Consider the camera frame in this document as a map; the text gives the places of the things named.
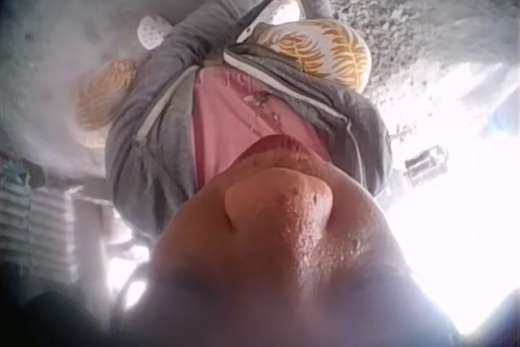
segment concrete ground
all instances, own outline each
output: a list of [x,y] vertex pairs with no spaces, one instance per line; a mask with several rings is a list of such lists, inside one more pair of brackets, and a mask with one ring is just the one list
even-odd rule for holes
[[[6,0],[2,150],[65,176],[103,176],[102,150],[76,142],[74,91],[106,61],[143,56],[136,36],[143,15],[160,13],[174,24],[204,1]],[[515,0],[332,2],[372,49],[366,95],[381,109],[397,156],[473,132],[514,88]]]

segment gray hoodie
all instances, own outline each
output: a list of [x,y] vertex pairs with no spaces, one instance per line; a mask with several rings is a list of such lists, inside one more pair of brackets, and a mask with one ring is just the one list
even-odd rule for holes
[[[327,134],[332,162],[373,195],[392,169],[387,129],[374,105],[298,64],[252,43],[226,46],[270,0],[212,0],[177,24],[139,72],[106,143],[107,178],[115,207],[154,240],[195,193],[193,84],[218,51],[227,64],[263,81],[306,121]],[[301,0],[306,3],[316,0]],[[328,1],[321,2],[330,14]],[[313,11],[314,18],[320,15]]]

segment pink shirt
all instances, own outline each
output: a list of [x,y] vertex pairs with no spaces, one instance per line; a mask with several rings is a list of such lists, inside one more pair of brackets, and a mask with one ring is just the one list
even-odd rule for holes
[[331,161],[325,141],[264,84],[230,67],[198,73],[193,93],[192,143],[197,191],[262,137],[287,134]]

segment drawstring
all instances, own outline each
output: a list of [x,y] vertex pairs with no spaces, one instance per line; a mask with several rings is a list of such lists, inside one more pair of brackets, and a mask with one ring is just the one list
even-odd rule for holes
[[352,142],[354,143],[354,148],[356,149],[356,155],[357,155],[357,165],[359,167],[359,175],[361,176],[361,186],[363,186],[366,189],[366,178],[365,178],[365,170],[363,169],[363,161],[361,159],[361,152],[359,150],[358,140],[356,140],[356,137],[353,135],[350,128],[352,127],[352,121],[348,119],[347,122],[347,133],[349,134],[350,138],[352,139]]

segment person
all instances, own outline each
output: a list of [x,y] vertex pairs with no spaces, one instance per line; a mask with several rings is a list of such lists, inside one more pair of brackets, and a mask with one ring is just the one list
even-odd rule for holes
[[118,329],[150,346],[457,345],[374,199],[392,154],[360,94],[370,51],[329,0],[278,25],[274,1],[211,0],[149,37],[106,141],[115,207],[154,247]]

